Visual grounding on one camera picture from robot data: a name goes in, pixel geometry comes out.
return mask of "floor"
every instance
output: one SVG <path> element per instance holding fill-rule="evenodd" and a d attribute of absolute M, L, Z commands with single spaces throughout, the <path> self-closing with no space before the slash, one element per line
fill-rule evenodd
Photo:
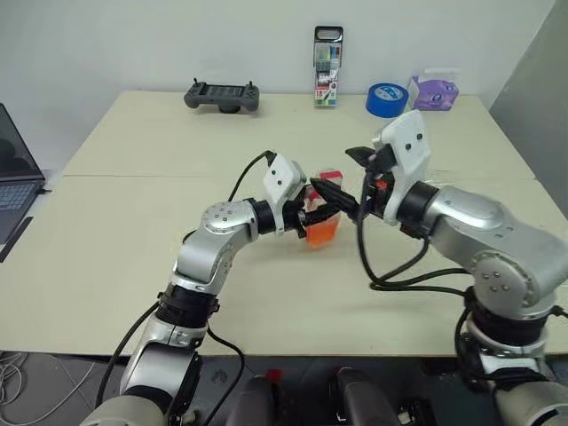
<path fill-rule="evenodd" d="M 228 410 L 239 390 L 249 378 L 265 374 L 268 369 L 282 371 L 282 417 L 280 424 L 334 424 L 334 412 L 327 397 L 327 383 L 338 367 L 349 365 L 366 372 L 382 386 L 391 401 L 403 397 L 423 397 L 430 400 L 438 426 L 479 425 L 501 426 L 491 400 L 475 395 L 463 387 L 455 375 L 426 375 L 423 363 L 416 359 L 339 359 L 339 358 L 259 358 L 249 357 L 239 387 L 218 413 L 213 426 L 225 423 Z M 81 380 L 91 363 L 82 359 L 29 354 L 23 365 L 25 388 L 21 396 L 1 413 L 11 423 L 34 420 L 60 402 Z M 568 384 L 568 359 L 554 359 L 551 366 L 559 380 Z M 94 399 L 105 364 L 95 364 L 78 392 L 39 426 L 78 425 L 93 409 Z M 233 357 L 204 359 L 201 381 L 192 407 L 202 418 L 223 394 L 238 369 Z M 123 367 L 113 372 L 106 398 L 117 394 Z M 6 386 L 8 396 L 17 387 L 11 379 Z"/>

